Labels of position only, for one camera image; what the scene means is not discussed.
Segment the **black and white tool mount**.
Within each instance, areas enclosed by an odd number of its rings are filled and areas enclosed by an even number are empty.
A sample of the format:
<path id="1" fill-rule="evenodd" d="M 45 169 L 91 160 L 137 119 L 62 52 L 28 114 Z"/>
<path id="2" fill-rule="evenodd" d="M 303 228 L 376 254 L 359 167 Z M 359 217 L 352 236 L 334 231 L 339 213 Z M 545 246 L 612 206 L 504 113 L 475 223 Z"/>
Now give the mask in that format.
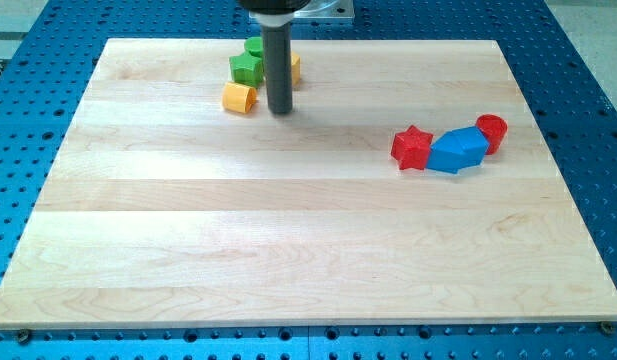
<path id="1" fill-rule="evenodd" d="M 262 26 L 285 25 L 309 3 L 310 0 L 238 0 L 238 4 Z"/>

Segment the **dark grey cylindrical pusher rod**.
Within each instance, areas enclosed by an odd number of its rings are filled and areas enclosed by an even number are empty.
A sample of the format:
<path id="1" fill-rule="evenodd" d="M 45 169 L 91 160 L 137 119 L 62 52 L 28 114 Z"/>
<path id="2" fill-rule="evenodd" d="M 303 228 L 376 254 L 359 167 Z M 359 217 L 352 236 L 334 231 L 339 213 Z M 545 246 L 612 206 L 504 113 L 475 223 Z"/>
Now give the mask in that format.
<path id="1" fill-rule="evenodd" d="M 268 108 L 285 115 L 293 108 L 290 24 L 263 26 L 261 35 Z"/>

